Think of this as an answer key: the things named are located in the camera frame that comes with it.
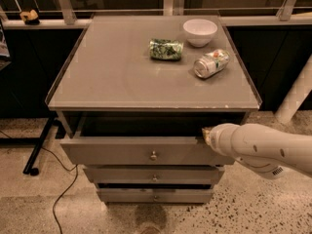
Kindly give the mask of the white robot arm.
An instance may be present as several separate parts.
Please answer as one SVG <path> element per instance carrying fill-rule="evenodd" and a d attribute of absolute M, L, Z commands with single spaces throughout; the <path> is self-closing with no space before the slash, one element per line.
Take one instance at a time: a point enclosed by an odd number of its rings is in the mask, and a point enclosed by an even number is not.
<path fill-rule="evenodd" d="M 202 129 L 206 144 L 259 176 L 275 179 L 292 169 L 312 176 L 312 136 L 284 133 L 259 124 L 220 124 Z"/>

